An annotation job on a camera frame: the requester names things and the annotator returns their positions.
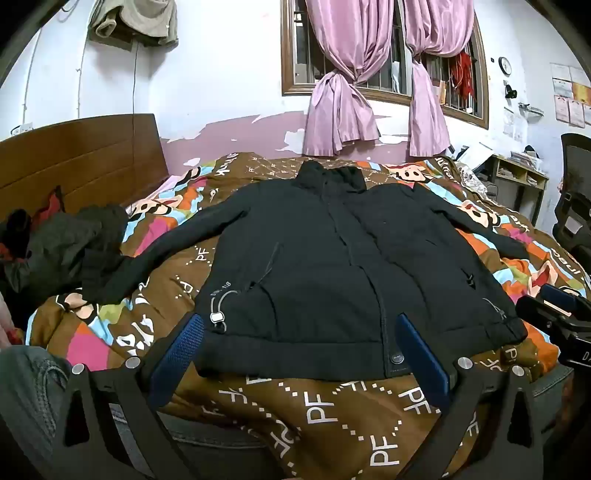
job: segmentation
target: bed sheet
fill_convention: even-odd
[[[170,190],[133,205],[122,252],[139,255],[165,231],[243,185],[294,177],[304,160],[236,153],[188,171]],[[551,237],[520,214],[462,187],[455,165],[444,157],[404,166],[346,160],[322,164],[356,165],[368,187],[420,183],[475,221],[523,242],[529,258],[508,260],[485,238],[460,231],[514,301],[536,295],[544,283],[589,295],[583,270]],[[390,207],[395,215],[395,205]],[[192,298],[207,278],[216,244],[217,238],[211,238],[174,255],[118,305],[85,304],[79,291],[47,300],[31,317],[27,342],[90,369],[118,367],[130,356],[143,356],[193,308]],[[507,369],[517,362],[534,378],[542,375],[556,363],[557,348],[530,326],[528,332],[522,344],[483,352],[474,361],[490,369]],[[343,383],[229,374],[202,378],[193,366],[165,411],[234,425],[261,437],[287,476],[357,480],[395,478],[440,413],[426,402],[412,375]],[[466,460],[485,415],[485,408],[475,412],[450,473]]]

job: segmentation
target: metal screw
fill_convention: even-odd
[[[463,368],[464,370],[470,370],[474,366],[472,360],[470,360],[466,356],[458,358],[457,364],[460,366],[460,368]]]
[[[72,373],[74,375],[80,375],[84,371],[84,364],[76,364],[72,367]]]
[[[390,357],[390,360],[393,364],[400,365],[402,362],[404,362],[404,355],[401,353],[398,355],[393,355]]]
[[[523,367],[519,365],[513,365],[513,368],[511,370],[518,377],[523,377],[525,375],[525,370],[523,370]]]
[[[132,356],[132,357],[129,357],[125,361],[125,366],[127,368],[137,368],[137,367],[139,367],[140,363],[141,363],[141,360],[139,359],[138,356]]]

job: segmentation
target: blue gripper pad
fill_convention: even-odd
[[[405,314],[394,324],[396,342],[430,405],[447,410],[451,403],[450,380],[445,369]]]
[[[574,313],[577,310],[577,297],[552,285],[542,285],[538,295],[566,312]]]
[[[203,341],[203,329],[203,319],[194,314],[154,370],[148,393],[148,405],[153,410],[164,407],[172,399]]]

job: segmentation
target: black jacket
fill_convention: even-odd
[[[29,316],[49,297],[82,285],[85,251],[120,257],[126,225],[127,214],[119,205],[90,206],[75,215],[55,213],[30,239],[27,232],[22,240],[28,243],[18,246],[25,258],[5,262],[0,269],[0,291],[15,325],[26,329]]]
[[[206,332],[200,371],[271,378],[368,380],[408,373],[394,320],[402,312],[455,357],[526,337],[511,299],[454,226],[527,258],[418,185],[366,190],[354,167],[305,162],[297,178],[239,189],[124,262],[84,297],[113,303],[170,255],[221,233],[195,311]],[[210,322],[223,313],[227,331]]]

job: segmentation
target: red clothing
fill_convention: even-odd
[[[451,60],[451,84],[464,100],[474,95],[472,86],[472,59],[465,51],[460,52]]]

